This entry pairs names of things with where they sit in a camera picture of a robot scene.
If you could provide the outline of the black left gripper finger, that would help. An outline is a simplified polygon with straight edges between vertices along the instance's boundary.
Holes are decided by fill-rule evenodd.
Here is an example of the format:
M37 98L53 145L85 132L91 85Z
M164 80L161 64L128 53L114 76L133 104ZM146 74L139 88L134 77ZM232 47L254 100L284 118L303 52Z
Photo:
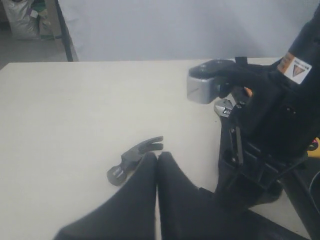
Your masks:
M61 228L56 240L154 240L157 157L144 156L132 177L104 204Z

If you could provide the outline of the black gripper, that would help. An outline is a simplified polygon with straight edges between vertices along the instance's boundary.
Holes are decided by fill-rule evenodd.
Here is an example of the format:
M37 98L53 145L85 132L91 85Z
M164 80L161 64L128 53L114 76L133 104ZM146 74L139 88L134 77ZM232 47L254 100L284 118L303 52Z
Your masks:
M228 118L220 117L220 122L217 201L233 212L276 201L283 189L279 179L306 161L307 154L270 155ZM164 240L303 239L251 210L224 210L214 193L194 185L167 151L158 157L157 188Z

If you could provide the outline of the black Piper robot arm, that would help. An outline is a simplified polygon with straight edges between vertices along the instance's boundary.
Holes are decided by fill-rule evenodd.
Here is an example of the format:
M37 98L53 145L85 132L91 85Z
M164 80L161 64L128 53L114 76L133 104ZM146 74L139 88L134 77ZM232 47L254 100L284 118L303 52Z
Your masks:
M313 240L320 237L320 11L271 65L245 56L192 67L187 98L214 103L221 122L215 191L194 185L163 137L121 155L107 179L119 191L63 227L58 240L298 240L251 211L285 192Z

